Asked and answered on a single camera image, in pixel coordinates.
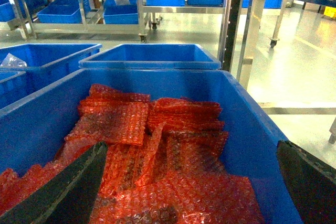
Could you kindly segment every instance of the metal frame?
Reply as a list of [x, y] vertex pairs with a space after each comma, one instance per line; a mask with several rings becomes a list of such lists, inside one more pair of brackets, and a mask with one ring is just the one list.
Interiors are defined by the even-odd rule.
[[[24, 0], [23, 4], [25, 6], [25, 12], [27, 12], [27, 6]], [[10, 3], [13, 6], [13, 10], [15, 12], [16, 19], [11, 20], [5, 24], [0, 24], [0, 28], [5, 29], [14, 29], [16, 26], [20, 27], [22, 31], [22, 37], [24, 39], [29, 38], [28, 29], [26, 27], [26, 23], [30, 27], [31, 34], [36, 37], [36, 33], [89, 33], [89, 34], [136, 34], [141, 38], [141, 42], [146, 42], [146, 25], [149, 21], [150, 15], [144, 15], [143, 12], [143, 0], [138, 0], [138, 25], [107, 25], [107, 24], [98, 24], [98, 21], [102, 18], [103, 15], [103, 7], [100, 9], [94, 9], [91, 18], [87, 18], [83, 0], [78, 0], [80, 13], [82, 18], [82, 24], [42, 24], [39, 23], [38, 19], [34, 20], [33, 23], [30, 17], [27, 16], [26, 19], [23, 18], [22, 13], [20, 12], [20, 8], [18, 8], [19, 4], [17, 0], [10, 0]]]

